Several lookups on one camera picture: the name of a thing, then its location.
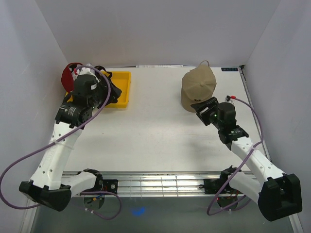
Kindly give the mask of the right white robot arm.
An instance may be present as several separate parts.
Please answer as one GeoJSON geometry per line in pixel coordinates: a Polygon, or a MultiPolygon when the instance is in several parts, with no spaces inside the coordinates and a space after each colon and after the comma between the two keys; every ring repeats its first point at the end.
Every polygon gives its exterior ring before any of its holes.
{"type": "Polygon", "coordinates": [[[237,124],[232,100],[238,98],[227,96],[225,102],[218,102],[212,97],[191,105],[200,120],[206,126],[212,124],[220,141],[242,160],[238,167],[224,169],[218,179],[204,182],[200,188],[207,194],[213,193],[213,201],[219,201],[220,194],[233,196],[233,202],[222,206],[220,211],[236,206],[240,201],[237,195],[241,193],[258,205],[268,221],[300,213],[303,206],[299,178],[285,173],[257,149],[263,143],[263,136],[259,142],[252,142],[249,134],[237,124]]]}

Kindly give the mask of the beige baseball cap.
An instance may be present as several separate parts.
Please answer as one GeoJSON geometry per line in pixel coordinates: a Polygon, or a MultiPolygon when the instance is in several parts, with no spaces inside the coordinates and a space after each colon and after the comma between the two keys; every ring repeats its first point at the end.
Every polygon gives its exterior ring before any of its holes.
{"type": "Polygon", "coordinates": [[[191,113],[192,104],[201,103],[213,96],[217,82],[209,61],[202,61],[196,68],[187,72],[181,82],[181,105],[191,113]]]}

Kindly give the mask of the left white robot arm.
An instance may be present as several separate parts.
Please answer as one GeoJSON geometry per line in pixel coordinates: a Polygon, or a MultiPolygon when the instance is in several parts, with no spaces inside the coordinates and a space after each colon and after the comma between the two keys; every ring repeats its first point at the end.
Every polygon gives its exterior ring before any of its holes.
{"type": "Polygon", "coordinates": [[[103,176],[97,170],[84,169],[68,181],[62,175],[78,137],[95,118],[93,109],[102,110],[121,95],[111,82],[112,73],[102,66],[78,66],[74,74],[73,90],[65,95],[55,117],[52,146],[29,181],[19,186],[19,191],[32,201],[57,211],[63,211],[70,199],[81,192],[102,191],[103,176]]]}

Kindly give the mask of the black baseball cap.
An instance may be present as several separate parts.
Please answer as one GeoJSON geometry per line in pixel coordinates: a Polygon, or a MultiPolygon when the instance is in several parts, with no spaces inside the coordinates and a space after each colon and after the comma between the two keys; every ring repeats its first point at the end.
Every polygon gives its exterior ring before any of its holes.
{"type": "MultiPolygon", "coordinates": [[[[117,103],[118,98],[121,96],[122,91],[112,83],[112,80],[111,80],[111,78],[113,76],[112,72],[106,71],[106,69],[103,66],[95,66],[95,68],[99,71],[103,71],[105,76],[109,80],[111,92],[110,92],[109,100],[106,104],[109,105],[111,103],[117,103]]],[[[98,72],[95,72],[95,75],[99,81],[100,96],[102,97],[103,101],[105,101],[107,94],[108,94],[108,85],[107,85],[105,79],[102,77],[102,75],[100,75],[98,72]]]]}

